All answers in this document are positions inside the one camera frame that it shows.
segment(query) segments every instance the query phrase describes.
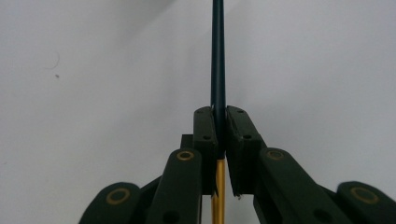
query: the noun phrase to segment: white background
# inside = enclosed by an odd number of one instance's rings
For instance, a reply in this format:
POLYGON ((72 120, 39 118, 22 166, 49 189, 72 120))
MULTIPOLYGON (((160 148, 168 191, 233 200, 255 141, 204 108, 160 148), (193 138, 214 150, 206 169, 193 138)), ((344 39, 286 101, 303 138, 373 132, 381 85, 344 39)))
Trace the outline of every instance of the white background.
MULTIPOLYGON (((78 223, 209 105, 210 0, 0 1, 0 223, 78 223)), ((320 184, 396 198, 396 3, 225 1, 227 104, 320 184)), ((258 223, 228 189, 226 222, 258 223)), ((204 198, 204 220, 210 203, 204 198)))

